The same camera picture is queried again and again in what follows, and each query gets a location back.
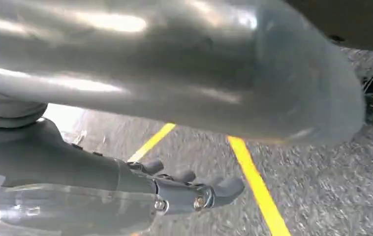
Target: dark gray surface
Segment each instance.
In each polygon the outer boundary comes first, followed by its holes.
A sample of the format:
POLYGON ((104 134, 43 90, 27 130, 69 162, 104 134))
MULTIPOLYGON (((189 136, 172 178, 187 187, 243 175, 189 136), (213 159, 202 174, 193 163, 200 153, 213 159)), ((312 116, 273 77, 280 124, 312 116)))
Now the dark gray surface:
POLYGON ((342 45, 373 50, 373 0, 286 0, 342 45))
MULTIPOLYGON (((359 75, 373 72, 373 52, 347 50, 359 75)), ((88 148, 127 160, 163 123, 88 112, 88 148), (98 146, 102 135, 108 144, 98 146)), ((294 236, 373 236, 373 127, 334 147, 280 147, 247 142, 253 160, 294 236)), ((161 159, 168 173, 196 171, 198 180, 241 175, 226 137, 177 126, 144 161, 161 159)), ((165 217, 151 235, 268 236, 252 192, 231 206, 190 216, 165 217)))

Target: gray prosthetic arm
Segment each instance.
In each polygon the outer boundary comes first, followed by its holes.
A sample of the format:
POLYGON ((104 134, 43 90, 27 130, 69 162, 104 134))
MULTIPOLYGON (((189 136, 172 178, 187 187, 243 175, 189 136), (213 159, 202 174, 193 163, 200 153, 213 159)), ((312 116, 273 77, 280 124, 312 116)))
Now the gray prosthetic arm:
POLYGON ((128 234, 156 215, 229 204, 244 189, 237 178, 193 184, 192 172, 156 175, 162 169, 159 161, 125 163, 65 143, 47 119, 0 128, 0 231, 128 234))

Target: bolt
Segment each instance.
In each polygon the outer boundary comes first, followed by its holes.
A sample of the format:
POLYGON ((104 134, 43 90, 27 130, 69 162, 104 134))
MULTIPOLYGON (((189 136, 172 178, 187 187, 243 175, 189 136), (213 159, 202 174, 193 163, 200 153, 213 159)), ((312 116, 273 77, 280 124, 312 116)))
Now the bolt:
POLYGON ((205 198, 202 196, 196 197, 194 201, 194 209, 196 211, 202 210, 205 206, 205 198))
POLYGON ((155 209, 158 211, 165 211, 166 209, 166 202, 158 200, 155 202, 155 209))

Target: yellow line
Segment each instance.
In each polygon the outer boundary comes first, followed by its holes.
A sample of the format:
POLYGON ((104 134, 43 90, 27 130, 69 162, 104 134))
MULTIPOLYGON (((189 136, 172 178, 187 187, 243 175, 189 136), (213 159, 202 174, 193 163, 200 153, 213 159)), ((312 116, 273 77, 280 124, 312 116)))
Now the yellow line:
POLYGON ((152 149, 163 137, 175 128, 175 124, 167 123, 153 137, 151 137, 127 162, 139 161, 150 149, 152 149))
POLYGON ((266 224, 271 231, 272 236, 291 236, 288 228, 281 217, 277 206, 272 199, 268 188, 263 182, 259 171, 257 171, 249 150, 246 148, 245 142, 240 138, 227 137, 230 145, 236 154, 242 171, 249 182, 250 188, 253 191, 254 198, 259 205, 260 211, 265 218, 266 224))

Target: transparent plastic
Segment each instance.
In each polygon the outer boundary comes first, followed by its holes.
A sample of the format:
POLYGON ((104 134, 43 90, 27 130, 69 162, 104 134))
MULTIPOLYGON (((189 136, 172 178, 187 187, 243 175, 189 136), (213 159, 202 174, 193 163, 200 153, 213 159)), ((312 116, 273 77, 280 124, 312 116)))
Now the transparent plastic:
POLYGON ((128 235, 150 227, 155 201, 153 194, 54 184, 0 187, 0 236, 128 235))

